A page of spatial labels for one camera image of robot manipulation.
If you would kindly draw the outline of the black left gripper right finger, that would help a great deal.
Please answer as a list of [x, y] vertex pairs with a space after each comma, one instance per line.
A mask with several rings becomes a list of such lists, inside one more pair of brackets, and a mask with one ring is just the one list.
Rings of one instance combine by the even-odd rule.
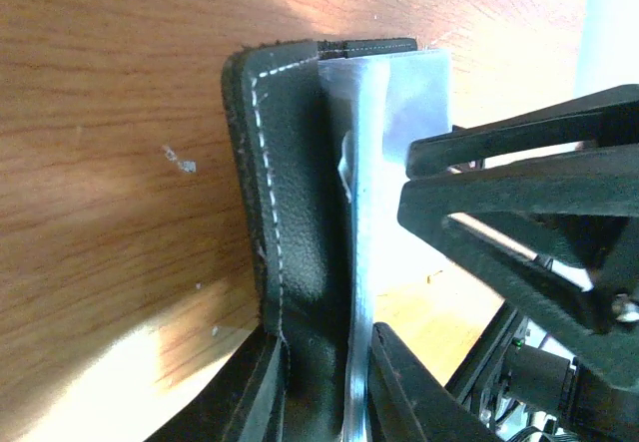
[[431, 375], [391, 327], [373, 326], [368, 369], [372, 441], [497, 441]]

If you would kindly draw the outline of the black card holder wallet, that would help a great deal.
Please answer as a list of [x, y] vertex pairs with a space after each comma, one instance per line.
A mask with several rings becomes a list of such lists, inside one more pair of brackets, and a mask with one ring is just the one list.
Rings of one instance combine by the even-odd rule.
[[225, 63], [261, 320], [283, 350], [284, 441], [366, 441], [376, 298], [443, 256], [397, 220], [410, 145], [450, 132], [451, 57], [411, 38], [296, 41]]

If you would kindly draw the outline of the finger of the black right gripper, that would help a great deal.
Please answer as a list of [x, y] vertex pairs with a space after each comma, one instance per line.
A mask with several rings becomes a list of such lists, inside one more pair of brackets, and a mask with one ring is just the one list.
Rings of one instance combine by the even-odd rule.
[[409, 146], [406, 175], [422, 178], [460, 163], [582, 141], [595, 141], [600, 147], [638, 141], [636, 84], [415, 141]]

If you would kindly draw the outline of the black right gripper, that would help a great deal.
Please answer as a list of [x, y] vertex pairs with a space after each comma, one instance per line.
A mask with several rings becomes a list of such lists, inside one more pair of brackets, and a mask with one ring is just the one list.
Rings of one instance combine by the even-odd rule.
[[[547, 322], [628, 329], [638, 290], [638, 151], [593, 149], [477, 172], [419, 177], [399, 223], [503, 297]], [[502, 359], [505, 394], [582, 441], [636, 441], [638, 390], [589, 360], [517, 332]]]

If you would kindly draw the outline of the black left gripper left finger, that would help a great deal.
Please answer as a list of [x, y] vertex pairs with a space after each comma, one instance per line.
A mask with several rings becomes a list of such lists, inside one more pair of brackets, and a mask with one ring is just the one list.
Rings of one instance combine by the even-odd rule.
[[256, 328], [217, 375], [150, 441], [281, 441], [284, 434], [283, 342]]

